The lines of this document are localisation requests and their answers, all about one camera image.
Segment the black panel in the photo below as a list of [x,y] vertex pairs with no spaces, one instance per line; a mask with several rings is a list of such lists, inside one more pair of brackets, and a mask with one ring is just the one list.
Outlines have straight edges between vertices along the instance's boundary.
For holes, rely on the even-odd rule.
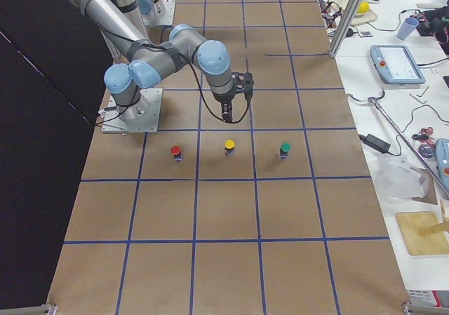
[[[0,309],[46,302],[112,59],[63,0],[0,0]],[[19,49],[46,78],[16,51]]]

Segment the silver metal plate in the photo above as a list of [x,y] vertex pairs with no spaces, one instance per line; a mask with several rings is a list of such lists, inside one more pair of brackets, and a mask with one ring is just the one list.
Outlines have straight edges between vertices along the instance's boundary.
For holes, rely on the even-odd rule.
[[[106,112],[105,120],[113,119],[102,124],[101,131],[105,134],[112,133],[156,133],[159,125],[159,115],[162,104],[162,88],[146,88],[140,91],[142,96],[147,99],[149,109],[135,122],[126,123],[120,118],[113,119],[117,112],[112,110]],[[114,98],[109,99],[108,107],[115,107]]]
[[163,5],[166,8],[165,14],[158,18],[157,22],[153,22],[151,20],[143,19],[145,26],[147,27],[158,27],[158,26],[171,26],[173,25],[173,18],[175,17],[175,0],[162,0]]

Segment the wooden board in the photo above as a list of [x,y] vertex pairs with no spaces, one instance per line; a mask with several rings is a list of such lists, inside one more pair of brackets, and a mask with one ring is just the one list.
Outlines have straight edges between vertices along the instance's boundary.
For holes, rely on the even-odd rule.
[[443,232],[420,236],[419,229],[438,224],[435,213],[398,213],[396,221],[410,255],[448,254],[449,244]]

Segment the black adapter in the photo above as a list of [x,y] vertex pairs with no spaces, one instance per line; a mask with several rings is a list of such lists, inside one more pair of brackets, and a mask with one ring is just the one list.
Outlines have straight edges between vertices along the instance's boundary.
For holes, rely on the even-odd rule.
[[391,145],[386,143],[385,141],[382,141],[381,139],[371,134],[367,134],[366,136],[359,135],[358,137],[364,144],[372,147],[373,149],[376,149],[378,152],[389,154],[388,150],[390,149]]

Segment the yellow object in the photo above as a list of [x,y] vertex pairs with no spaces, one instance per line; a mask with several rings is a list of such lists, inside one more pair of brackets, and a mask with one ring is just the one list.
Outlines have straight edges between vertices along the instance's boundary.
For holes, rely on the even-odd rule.
[[362,1],[358,6],[357,13],[367,13],[370,10],[370,4]]
[[225,142],[224,147],[225,147],[226,149],[232,149],[232,148],[235,147],[235,145],[236,145],[236,144],[234,143],[233,140],[228,140],[228,141]]

